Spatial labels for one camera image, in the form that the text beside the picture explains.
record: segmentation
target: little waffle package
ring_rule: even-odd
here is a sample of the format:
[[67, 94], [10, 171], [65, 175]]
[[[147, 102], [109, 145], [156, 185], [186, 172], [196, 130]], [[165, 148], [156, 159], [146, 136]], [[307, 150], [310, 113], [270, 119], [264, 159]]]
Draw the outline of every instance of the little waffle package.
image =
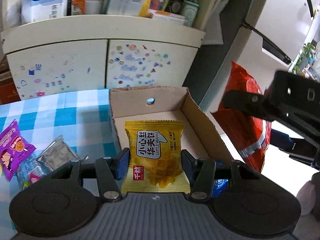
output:
[[185, 192], [190, 184], [181, 166], [182, 121], [126, 121], [130, 158], [122, 193]]
[[16, 120], [0, 134], [0, 163], [8, 180], [11, 180], [19, 164], [36, 148], [21, 135]]

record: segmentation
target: purple snack package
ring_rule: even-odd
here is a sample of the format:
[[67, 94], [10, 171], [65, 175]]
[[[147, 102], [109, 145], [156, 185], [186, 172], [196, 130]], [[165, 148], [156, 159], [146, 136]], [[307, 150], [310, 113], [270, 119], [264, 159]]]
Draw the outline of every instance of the purple snack package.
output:
[[21, 135], [16, 120], [0, 134], [0, 163], [8, 180], [11, 180], [19, 164], [36, 148]]

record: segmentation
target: blue checkered tablecloth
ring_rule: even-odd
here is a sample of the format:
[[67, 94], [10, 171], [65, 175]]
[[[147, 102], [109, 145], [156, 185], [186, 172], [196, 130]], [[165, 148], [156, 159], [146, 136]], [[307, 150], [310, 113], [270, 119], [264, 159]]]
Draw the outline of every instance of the blue checkered tablecloth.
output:
[[[39, 155], [59, 135], [79, 157], [94, 161], [116, 156], [108, 117], [108, 90], [68, 92], [0, 106], [0, 131], [14, 119], [21, 135]], [[0, 240], [16, 234], [9, 217], [11, 199], [20, 192], [17, 177], [0, 177]]]

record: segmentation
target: red snack bag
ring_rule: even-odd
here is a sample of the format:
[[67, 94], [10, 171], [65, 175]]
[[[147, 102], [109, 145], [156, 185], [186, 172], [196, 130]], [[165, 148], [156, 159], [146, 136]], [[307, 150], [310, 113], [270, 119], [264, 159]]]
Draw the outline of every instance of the red snack bag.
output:
[[16, 120], [0, 134], [0, 163], [8, 180], [11, 180], [19, 164], [29, 157], [36, 148], [21, 135]]
[[[262, 94], [255, 79], [235, 62], [232, 62], [224, 94], [232, 89]], [[244, 162], [261, 172], [265, 152], [270, 143], [271, 122], [246, 116], [238, 110], [226, 109], [222, 101], [218, 111], [211, 114], [228, 135]]]

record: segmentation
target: cabinet door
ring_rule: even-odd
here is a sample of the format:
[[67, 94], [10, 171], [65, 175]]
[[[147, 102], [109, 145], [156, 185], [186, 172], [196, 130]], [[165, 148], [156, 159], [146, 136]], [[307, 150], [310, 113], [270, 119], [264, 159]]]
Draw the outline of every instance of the cabinet door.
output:
[[101, 89], [107, 40], [70, 41], [7, 55], [20, 98]]
[[111, 40], [107, 88], [182, 86], [197, 48], [152, 41]]

